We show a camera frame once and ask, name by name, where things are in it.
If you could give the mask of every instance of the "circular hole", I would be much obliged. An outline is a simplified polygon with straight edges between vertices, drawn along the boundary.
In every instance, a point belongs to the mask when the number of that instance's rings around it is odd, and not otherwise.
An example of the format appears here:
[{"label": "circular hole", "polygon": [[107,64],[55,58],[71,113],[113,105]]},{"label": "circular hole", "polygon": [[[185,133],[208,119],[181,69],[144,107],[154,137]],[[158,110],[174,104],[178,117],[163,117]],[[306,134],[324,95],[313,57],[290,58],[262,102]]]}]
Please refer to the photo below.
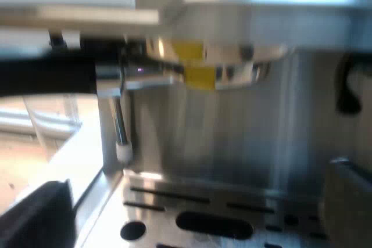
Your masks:
[{"label": "circular hole", "polygon": [[125,240],[136,240],[139,239],[146,232],[146,226],[144,223],[139,221],[129,222],[124,225],[120,231],[121,238]]},{"label": "circular hole", "polygon": [[284,216],[284,222],[288,226],[297,226],[298,225],[298,217],[288,214],[288,215]]}]

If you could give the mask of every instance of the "oval hole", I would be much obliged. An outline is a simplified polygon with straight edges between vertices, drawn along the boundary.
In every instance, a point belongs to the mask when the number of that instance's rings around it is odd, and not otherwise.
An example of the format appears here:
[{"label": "oval hole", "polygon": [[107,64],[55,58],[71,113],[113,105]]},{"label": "oval hole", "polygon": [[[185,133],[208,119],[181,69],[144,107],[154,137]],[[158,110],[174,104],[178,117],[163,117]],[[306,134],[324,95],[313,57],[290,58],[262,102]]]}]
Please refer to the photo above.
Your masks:
[{"label": "oval hole", "polygon": [[125,240],[139,239],[146,232],[146,226],[139,221],[129,222],[120,231],[121,238]]},{"label": "oval hole", "polygon": [[246,221],[191,211],[178,215],[176,224],[187,231],[226,238],[248,239],[253,234],[252,225]]},{"label": "oval hole", "polygon": [[297,226],[298,225],[298,217],[295,216],[295,215],[286,215],[284,216],[284,222],[288,225],[288,226]]}]

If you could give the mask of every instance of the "stainless steel espresso machine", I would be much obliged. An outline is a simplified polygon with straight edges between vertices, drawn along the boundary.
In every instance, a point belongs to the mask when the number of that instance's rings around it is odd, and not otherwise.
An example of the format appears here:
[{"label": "stainless steel espresso machine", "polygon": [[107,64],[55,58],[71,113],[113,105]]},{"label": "stainless steel espresso machine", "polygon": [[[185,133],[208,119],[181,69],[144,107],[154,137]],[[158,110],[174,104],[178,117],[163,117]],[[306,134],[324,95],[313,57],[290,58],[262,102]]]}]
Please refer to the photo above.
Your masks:
[{"label": "stainless steel espresso machine", "polygon": [[59,42],[7,56],[2,96],[99,98],[76,247],[370,247],[372,0],[0,6]]}]

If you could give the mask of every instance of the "drip tray grate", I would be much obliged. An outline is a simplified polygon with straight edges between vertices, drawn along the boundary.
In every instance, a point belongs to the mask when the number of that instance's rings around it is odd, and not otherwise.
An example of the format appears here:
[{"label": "drip tray grate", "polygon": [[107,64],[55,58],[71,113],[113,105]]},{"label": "drip tray grate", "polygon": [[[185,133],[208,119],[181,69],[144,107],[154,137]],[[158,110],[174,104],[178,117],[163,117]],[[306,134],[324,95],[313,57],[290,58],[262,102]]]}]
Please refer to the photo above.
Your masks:
[{"label": "drip tray grate", "polygon": [[126,174],[84,247],[329,247],[317,204]]}]

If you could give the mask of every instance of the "black handle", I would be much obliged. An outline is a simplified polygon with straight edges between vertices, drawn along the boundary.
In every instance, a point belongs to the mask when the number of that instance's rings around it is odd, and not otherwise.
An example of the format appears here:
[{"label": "black handle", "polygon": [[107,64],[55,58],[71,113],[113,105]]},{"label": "black handle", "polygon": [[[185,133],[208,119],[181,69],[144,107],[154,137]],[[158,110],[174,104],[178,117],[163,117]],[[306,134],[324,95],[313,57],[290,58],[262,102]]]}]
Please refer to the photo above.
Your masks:
[{"label": "black handle", "polygon": [[31,94],[96,93],[95,65],[117,60],[115,53],[57,49],[24,55],[0,51],[0,97]]},{"label": "black handle", "polygon": [[360,70],[363,74],[371,76],[372,56],[365,53],[348,54],[342,59],[336,70],[336,109],[349,116],[355,116],[362,111],[359,97],[348,85],[348,76],[354,70]]}]

